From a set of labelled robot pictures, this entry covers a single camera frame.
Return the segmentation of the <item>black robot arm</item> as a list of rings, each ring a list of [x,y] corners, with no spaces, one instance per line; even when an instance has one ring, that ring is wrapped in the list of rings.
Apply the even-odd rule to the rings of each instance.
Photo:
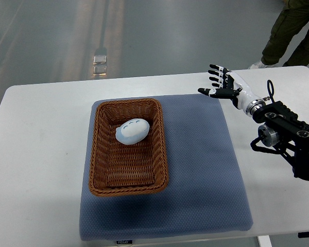
[[[261,124],[252,150],[281,155],[294,177],[309,181],[309,124],[280,101],[258,108],[252,118]]]

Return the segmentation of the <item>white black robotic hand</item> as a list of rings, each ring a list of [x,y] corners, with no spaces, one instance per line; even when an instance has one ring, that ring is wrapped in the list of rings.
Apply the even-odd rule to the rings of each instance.
[[[266,105],[263,98],[253,93],[251,87],[237,73],[215,64],[208,70],[210,89],[199,88],[198,92],[217,99],[230,99],[232,104],[248,116]]]

